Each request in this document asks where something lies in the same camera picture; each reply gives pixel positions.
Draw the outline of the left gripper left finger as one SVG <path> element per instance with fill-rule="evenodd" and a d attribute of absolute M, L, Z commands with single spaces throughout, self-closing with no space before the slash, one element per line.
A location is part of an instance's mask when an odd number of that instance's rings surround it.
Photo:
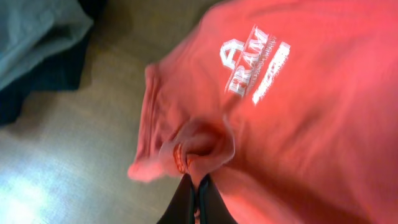
<path fill-rule="evenodd" d="M 157 224 L 195 224 L 195 189 L 185 174 Z"/>

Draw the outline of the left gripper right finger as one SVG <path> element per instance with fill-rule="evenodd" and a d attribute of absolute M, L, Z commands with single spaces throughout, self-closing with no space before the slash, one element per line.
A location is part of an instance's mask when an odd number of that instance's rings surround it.
<path fill-rule="evenodd" d="M 237 224 L 210 175 L 206 175 L 200 182 L 198 208 L 200 224 Z"/>

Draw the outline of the red t-shirt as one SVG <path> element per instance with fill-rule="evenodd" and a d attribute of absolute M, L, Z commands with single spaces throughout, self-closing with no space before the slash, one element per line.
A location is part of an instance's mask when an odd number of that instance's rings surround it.
<path fill-rule="evenodd" d="M 397 222 L 397 2 L 223 1 L 146 68 L 132 180 L 238 223 Z"/>

